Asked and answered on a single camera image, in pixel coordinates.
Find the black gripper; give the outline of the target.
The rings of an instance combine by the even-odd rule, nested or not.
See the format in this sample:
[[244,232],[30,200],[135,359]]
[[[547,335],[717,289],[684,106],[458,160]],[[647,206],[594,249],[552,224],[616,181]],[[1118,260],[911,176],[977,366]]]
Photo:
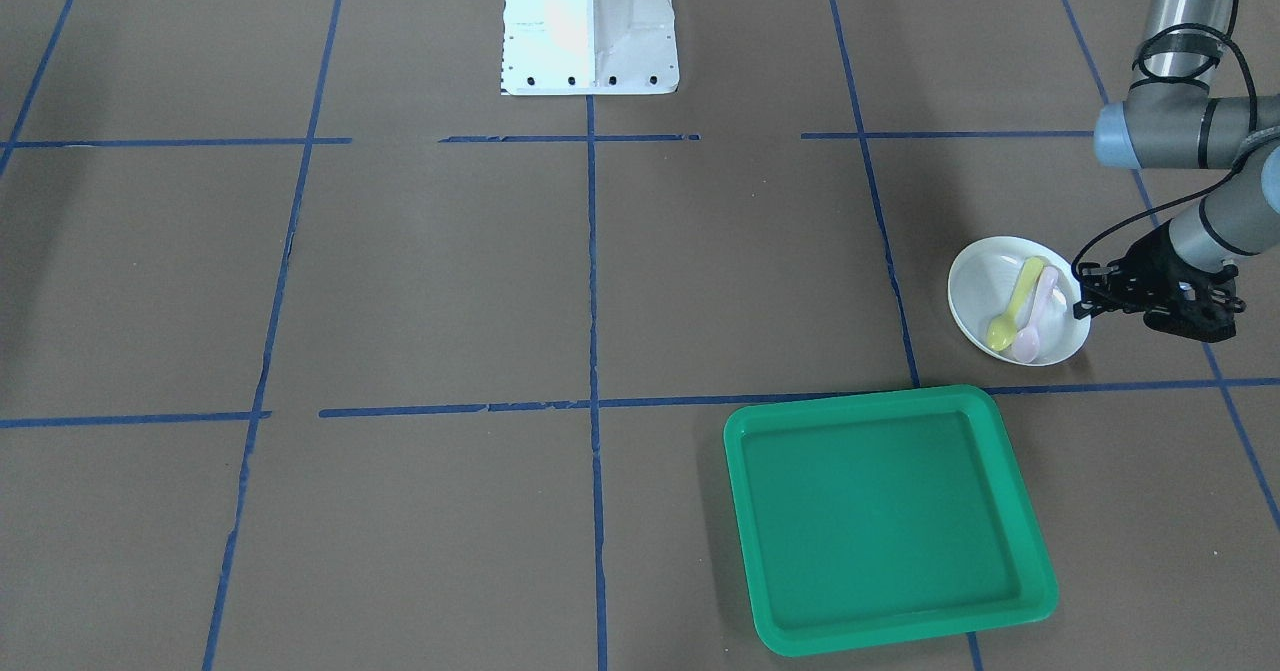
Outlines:
[[1210,274],[1183,260],[1172,243],[1170,224],[1165,223],[1112,261],[1103,277],[1101,297],[1083,291],[1082,298],[1071,307],[1071,315],[1083,320],[1097,318],[1103,310],[1144,312],[1164,302],[1175,282],[1210,286]]

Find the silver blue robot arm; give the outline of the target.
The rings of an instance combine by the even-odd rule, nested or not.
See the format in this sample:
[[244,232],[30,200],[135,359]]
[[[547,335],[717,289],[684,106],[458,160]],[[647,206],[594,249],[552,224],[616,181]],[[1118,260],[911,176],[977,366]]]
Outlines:
[[1216,343],[1245,305],[1239,263],[1277,246],[1277,100],[1257,91],[1234,41],[1238,0],[1151,0],[1126,97],[1094,125],[1101,164],[1220,170],[1123,257],[1078,255],[1078,319],[1139,314],[1148,328]]

